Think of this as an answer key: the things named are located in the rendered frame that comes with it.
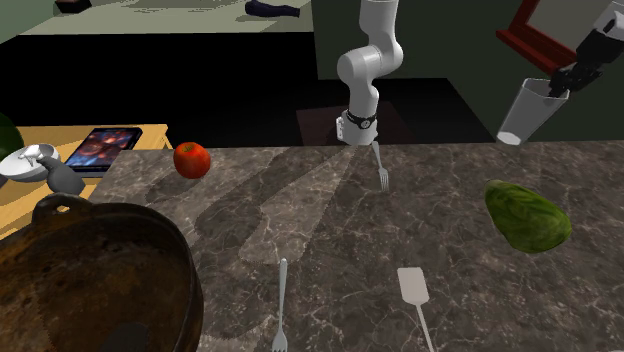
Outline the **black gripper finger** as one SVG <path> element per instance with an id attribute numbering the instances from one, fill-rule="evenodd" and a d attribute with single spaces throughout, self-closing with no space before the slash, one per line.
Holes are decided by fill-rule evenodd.
<path id="1" fill-rule="evenodd" d="M 568 90 L 570 92 L 580 91 L 596 79 L 600 78 L 602 75 L 603 71 L 601 69 L 571 70 L 568 73 Z"/>
<path id="2" fill-rule="evenodd" d="M 558 68 L 551 76 L 549 97 L 559 98 L 563 93 L 575 85 L 574 68 L 576 64 Z"/>

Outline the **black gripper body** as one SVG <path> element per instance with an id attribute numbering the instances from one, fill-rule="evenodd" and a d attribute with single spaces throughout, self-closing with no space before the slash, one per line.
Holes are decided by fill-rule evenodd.
<path id="1" fill-rule="evenodd" d="M 624 51 L 624 40 L 608 37 L 593 29 L 576 49 L 575 71 L 595 72 Z"/>

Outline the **white tall cup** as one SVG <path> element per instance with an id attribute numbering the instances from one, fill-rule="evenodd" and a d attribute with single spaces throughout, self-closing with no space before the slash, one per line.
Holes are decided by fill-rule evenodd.
<path id="1" fill-rule="evenodd" d="M 569 95 L 569 90 L 551 93 L 547 79 L 526 78 L 496 138 L 508 145 L 521 145 L 569 99 Z"/>

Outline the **red framed window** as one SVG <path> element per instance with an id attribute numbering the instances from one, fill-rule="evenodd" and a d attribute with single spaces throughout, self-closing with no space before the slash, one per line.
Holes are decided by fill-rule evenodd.
<path id="1" fill-rule="evenodd" d="M 496 36 L 552 75 L 576 64 L 576 49 L 593 29 L 624 40 L 624 0 L 522 0 Z"/>

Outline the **green lettuce head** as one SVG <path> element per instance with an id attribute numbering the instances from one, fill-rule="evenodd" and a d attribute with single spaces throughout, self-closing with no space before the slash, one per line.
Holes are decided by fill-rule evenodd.
<path id="1" fill-rule="evenodd" d="M 488 180 L 484 201 L 495 227 L 511 247 L 521 252 L 534 254 L 551 250 L 571 235 L 568 215 L 523 186 Z"/>

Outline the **short silver fork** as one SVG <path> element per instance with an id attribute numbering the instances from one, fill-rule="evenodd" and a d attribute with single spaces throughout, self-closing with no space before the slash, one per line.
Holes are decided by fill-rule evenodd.
<path id="1" fill-rule="evenodd" d="M 389 175 L 388 175 L 388 171 L 383 167 L 383 164 L 381 161 L 379 143 L 376 140 L 374 140 L 371 143 L 371 146 L 375 153 L 375 157 L 376 157 L 377 164 L 378 164 L 378 174 L 380 178 L 381 189 L 384 192 L 387 192 L 389 190 Z"/>

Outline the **white spatula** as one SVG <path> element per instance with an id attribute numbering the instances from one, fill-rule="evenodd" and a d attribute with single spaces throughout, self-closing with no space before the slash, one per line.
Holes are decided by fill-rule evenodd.
<path id="1" fill-rule="evenodd" d="M 421 267 L 402 267 L 397 274 L 402 299 L 416 307 L 429 352 L 435 352 L 422 310 L 422 305 L 430 300 L 424 272 Z"/>

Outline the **dark blue elongated object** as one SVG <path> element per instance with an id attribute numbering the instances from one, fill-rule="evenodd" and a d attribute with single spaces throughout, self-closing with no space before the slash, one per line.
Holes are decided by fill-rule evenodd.
<path id="1" fill-rule="evenodd" d="M 244 9 L 248 15 L 262 18 L 300 17 L 299 8 L 289 5 L 270 5 L 259 0 L 248 0 Z"/>

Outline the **long silver fork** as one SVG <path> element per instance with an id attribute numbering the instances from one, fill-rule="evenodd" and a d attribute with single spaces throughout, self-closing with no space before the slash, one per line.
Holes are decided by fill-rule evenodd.
<path id="1" fill-rule="evenodd" d="M 282 258 L 279 262 L 279 310 L 278 310 L 278 328 L 272 341 L 272 352 L 287 352 L 288 341 L 283 330 L 283 313 L 284 299 L 287 283 L 288 262 L 286 258 Z"/>

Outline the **red apple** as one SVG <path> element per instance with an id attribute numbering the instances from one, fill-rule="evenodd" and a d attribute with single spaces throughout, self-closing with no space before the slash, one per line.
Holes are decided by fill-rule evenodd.
<path id="1" fill-rule="evenodd" d="M 174 151 L 173 161 L 176 171 L 187 179 L 199 179 L 211 167 L 209 152 L 195 142 L 178 145 Z"/>

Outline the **light wooden table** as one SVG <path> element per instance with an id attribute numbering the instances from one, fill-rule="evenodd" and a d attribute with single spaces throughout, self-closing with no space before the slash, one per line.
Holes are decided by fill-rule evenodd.
<path id="1" fill-rule="evenodd" d="M 142 135 L 135 150 L 172 149 L 166 124 L 139 125 Z M 94 126 L 33 126 L 19 127 L 26 145 L 48 143 L 53 145 L 65 161 L 94 129 Z M 52 191 L 45 181 L 21 183 L 8 180 L 0 188 L 0 240 L 28 225 L 37 202 Z"/>

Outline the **black tablet with colourful screen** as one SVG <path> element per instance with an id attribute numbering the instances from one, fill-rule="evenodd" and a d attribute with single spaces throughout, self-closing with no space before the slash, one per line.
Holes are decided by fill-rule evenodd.
<path id="1" fill-rule="evenodd" d="M 139 127 L 94 128 L 67 158 L 75 172 L 106 172 L 124 150 L 132 150 L 143 131 Z"/>

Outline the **rusty cast iron pot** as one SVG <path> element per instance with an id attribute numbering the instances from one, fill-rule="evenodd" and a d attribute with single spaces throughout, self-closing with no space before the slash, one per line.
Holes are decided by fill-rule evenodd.
<path id="1" fill-rule="evenodd" d="M 0 240 L 0 352 L 196 352 L 204 300 L 159 212 L 55 193 Z"/>

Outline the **white bowl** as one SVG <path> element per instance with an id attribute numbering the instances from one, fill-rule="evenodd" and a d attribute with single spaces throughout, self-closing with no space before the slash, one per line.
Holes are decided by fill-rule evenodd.
<path id="1" fill-rule="evenodd" d="M 60 159 L 57 149 L 50 144 L 33 144 L 14 151 L 0 162 L 0 174 L 18 182 L 38 182 L 47 178 L 48 170 L 37 160 L 29 162 L 24 153 L 38 150 L 43 156 Z"/>

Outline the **dark green round object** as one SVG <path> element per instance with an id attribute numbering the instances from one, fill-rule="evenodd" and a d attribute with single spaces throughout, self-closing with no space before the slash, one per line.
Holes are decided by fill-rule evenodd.
<path id="1" fill-rule="evenodd" d="M 0 162 L 23 147 L 20 131 L 6 115 L 0 113 Z"/>

